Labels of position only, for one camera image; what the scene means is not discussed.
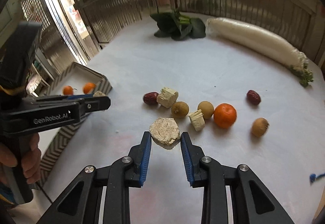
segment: finger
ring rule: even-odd
[[[38,148],[33,151],[27,152],[25,156],[22,158],[23,172],[30,170],[37,163],[40,156],[41,156],[41,150]]]
[[[2,143],[0,143],[0,163],[8,167],[16,167],[17,159],[14,154]]]
[[[4,175],[4,171],[3,171],[3,168],[2,168],[2,164],[1,163],[0,163],[0,183],[3,183],[4,185],[7,185],[8,184],[7,178]]]
[[[38,133],[34,133],[32,138],[30,139],[30,149],[33,151],[38,147],[38,143],[40,141],[40,136]]]
[[[33,184],[33,183],[37,182],[40,178],[41,178],[41,169],[38,168],[38,170],[36,171],[36,173],[33,174],[32,177],[29,177],[27,179],[27,184]]]
[[[38,156],[37,162],[35,163],[35,165],[31,169],[29,169],[28,171],[25,171],[24,176],[26,178],[32,177],[33,174],[35,174],[37,172],[38,168],[40,167],[40,163],[41,163],[41,156]]]

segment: white table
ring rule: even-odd
[[[197,15],[204,21],[207,16]],[[269,188],[296,224],[313,219],[325,181],[309,183],[311,173],[325,171],[325,83],[320,69],[310,63],[315,82],[303,88],[280,64],[228,41],[189,39],[183,42],[153,36],[155,22],[146,18],[123,29],[88,64],[112,83],[111,107],[90,115],[50,174],[44,188],[55,199],[87,165],[110,165],[139,144],[144,131],[170,109],[149,107],[142,96],[163,87],[179,92],[190,111],[207,100],[214,106],[232,104],[237,121],[229,130],[213,119],[196,132],[188,118],[178,121],[193,144],[221,164],[247,164]],[[245,100],[257,91],[258,108]],[[262,139],[250,136],[258,117],[270,127]],[[198,224],[203,189],[186,180],[180,145],[165,150],[152,145],[147,181],[130,190],[132,224]],[[45,198],[43,209],[48,207]]]

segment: metal bolt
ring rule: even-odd
[[[205,163],[209,163],[209,162],[211,162],[211,157],[209,157],[209,156],[203,156],[202,157],[202,162],[205,162]]]
[[[243,172],[247,172],[248,169],[249,169],[249,167],[248,167],[247,165],[245,165],[245,164],[241,164],[241,165],[239,166],[239,169],[240,169],[241,171],[243,171]]]
[[[124,162],[124,163],[129,163],[131,161],[132,161],[132,158],[129,157],[129,156],[125,156],[125,157],[122,158],[122,162]]]
[[[86,173],[92,173],[94,170],[95,170],[95,168],[94,168],[93,166],[91,166],[91,165],[87,166],[87,167],[84,169],[84,171],[85,171]]]

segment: daikon radish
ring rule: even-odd
[[[206,28],[210,35],[219,35],[281,63],[300,78],[303,87],[313,82],[313,73],[307,69],[306,55],[279,35],[229,18],[209,18]]]

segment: small orange fruit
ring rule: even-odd
[[[83,86],[83,93],[86,95],[96,87],[94,83],[87,83]]]
[[[63,87],[63,94],[65,96],[71,96],[74,94],[74,89],[72,88],[72,86],[67,85]]]
[[[223,129],[230,128],[237,118],[236,109],[230,104],[220,104],[213,113],[214,122]]]

